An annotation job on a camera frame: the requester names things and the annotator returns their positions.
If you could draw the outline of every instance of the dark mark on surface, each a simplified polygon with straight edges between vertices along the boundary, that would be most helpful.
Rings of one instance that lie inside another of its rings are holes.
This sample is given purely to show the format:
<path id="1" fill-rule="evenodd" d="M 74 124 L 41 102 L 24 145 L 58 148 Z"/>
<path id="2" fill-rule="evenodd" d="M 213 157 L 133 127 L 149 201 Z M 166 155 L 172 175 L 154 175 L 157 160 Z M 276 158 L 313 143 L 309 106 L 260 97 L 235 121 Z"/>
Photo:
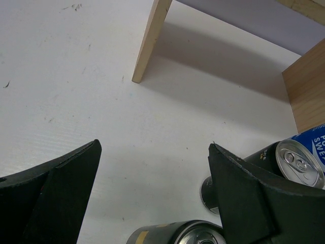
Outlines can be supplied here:
<path id="1" fill-rule="evenodd" d="M 9 84 L 10 84 L 10 81 L 8 82 L 8 84 L 6 86 L 4 86 L 4 88 L 7 88 L 9 86 Z"/>
<path id="2" fill-rule="evenodd" d="M 80 4 L 76 6 L 75 11 L 77 11 L 77 9 L 80 9 Z"/>

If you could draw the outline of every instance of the blue can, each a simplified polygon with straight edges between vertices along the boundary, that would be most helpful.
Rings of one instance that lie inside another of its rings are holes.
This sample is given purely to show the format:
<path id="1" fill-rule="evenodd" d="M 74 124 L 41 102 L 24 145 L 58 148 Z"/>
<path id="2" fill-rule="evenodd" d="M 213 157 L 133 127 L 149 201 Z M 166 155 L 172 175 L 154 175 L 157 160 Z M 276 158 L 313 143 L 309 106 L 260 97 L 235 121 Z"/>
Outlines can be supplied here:
<path id="1" fill-rule="evenodd" d="M 325 124 L 314 127 L 289 139 L 295 140 L 305 146 L 319 162 L 325 173 Z"/>

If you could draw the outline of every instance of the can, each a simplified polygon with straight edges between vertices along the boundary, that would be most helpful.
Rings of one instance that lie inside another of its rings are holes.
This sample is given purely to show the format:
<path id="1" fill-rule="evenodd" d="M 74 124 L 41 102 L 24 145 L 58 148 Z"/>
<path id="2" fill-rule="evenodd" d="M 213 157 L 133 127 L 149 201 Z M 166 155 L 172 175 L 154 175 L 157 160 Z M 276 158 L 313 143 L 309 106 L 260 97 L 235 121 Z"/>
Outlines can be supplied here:
<path id="1" fill-rule="evenodd" d="M 212 177 L 209 176 L 206 178 L 200 189 L 200 197 L 203 202 L 203 205 L 213 212 L 216 215 L 219 215 L 219 202 L 217 199 L 217 195 L 215 192 L 215 186 L 213 185 L 212 182 Z"/>
<path id="2" fill-rule="evenodd" d="M 305 146 L 325 172 L 325 124 L 314 127 L 299 135 L 290 137 Z"/>
<path id="3" fill-rule="evenodd" d="M 126 244 L 225 244 L 222 228 L 203 220 L 139 228 Z"/>
<path id="4" fill-rule="evenodd" d="M 273 143 L 244 160 L 296 183 L 324 187 L 324 173 L 318 161 L 296 140 Z"/>

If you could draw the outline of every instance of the wooden leg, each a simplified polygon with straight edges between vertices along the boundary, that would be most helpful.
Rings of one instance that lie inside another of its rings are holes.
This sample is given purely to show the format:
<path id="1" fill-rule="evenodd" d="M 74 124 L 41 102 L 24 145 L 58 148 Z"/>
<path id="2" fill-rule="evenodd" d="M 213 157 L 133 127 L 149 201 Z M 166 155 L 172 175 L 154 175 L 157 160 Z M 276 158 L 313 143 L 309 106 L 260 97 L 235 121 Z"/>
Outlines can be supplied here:
<path id="1" fill-rule="evenodd" d="M 137 64 L 133 73 L 132 81 L 140 83 L 143 73 L 148 65 L 154 45 L 156 44 L 162 25 L 172 0 L 154 0 L 149 15 L 146 31 L 142 40 Z"/>

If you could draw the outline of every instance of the wooden board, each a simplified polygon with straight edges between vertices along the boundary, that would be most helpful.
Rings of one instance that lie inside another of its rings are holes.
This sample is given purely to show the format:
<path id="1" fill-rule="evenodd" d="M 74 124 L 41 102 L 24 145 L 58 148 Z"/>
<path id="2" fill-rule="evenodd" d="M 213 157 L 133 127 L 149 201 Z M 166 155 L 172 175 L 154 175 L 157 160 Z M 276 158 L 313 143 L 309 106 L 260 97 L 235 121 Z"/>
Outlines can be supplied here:
<path id="1" fill-rule="evenodd" d="M 312 0 L 277 0 L 279 3 L 295 10 L 316 22 L 325 25 L 325 7 Z"/>
<path id="2" fill-rule="evenodd" d="M 282 75 L 298 131 L 325 123 L 325 39 Z"/>
<path id="3" fill-rule="evenodd" d="M 132 81 L 136 83 L 141 82 L 171 3 L 172 0 L 154 0 L 153 2 L 138 55 L 137 64 L 132 77 Z"/>

